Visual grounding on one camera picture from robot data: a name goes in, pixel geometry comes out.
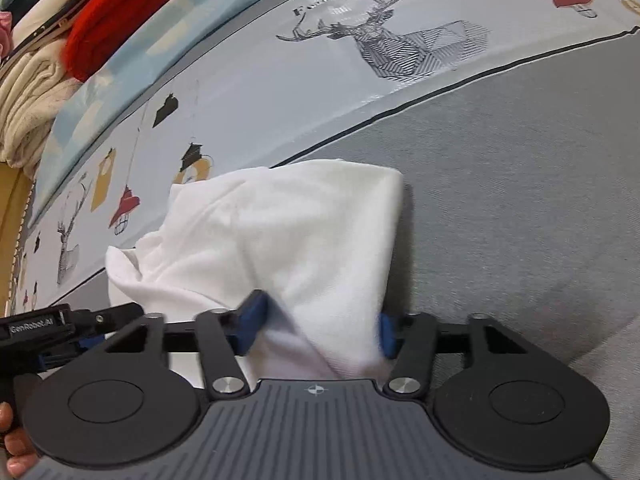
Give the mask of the person left hand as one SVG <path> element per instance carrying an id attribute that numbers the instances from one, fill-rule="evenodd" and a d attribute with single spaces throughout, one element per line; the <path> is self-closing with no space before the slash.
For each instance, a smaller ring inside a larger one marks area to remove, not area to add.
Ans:
<path id="1" fill-rule="evenodd" d="M 6 470 L 13 479 L 24 476 L 30 468 L 35 466 L 39 457 L 32 442 L 22 427 L 13 425 L 13 410 L 11 405 L 2 402 L 0 406 L 0 426 L 3 446 L 9 454 L 6 460 Z"/>

